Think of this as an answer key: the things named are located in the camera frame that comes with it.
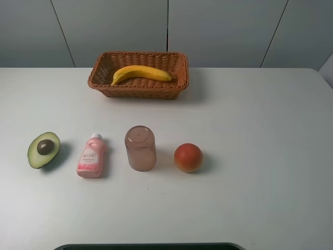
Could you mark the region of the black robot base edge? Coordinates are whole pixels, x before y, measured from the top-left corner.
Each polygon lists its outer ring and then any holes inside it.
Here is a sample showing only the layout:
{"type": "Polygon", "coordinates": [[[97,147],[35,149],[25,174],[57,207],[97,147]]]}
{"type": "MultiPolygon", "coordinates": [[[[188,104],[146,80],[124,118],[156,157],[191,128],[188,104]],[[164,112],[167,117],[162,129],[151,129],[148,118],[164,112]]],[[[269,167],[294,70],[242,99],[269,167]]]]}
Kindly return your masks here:
{"type": "Polygon", "coordinates": [[[234,243],[123,243],[123,244],[67,244],[58,246],[55,249],[115,249],[115,250],[214,250],[214,249],[230,249],[240,250],[243,247],[234,243]]]}

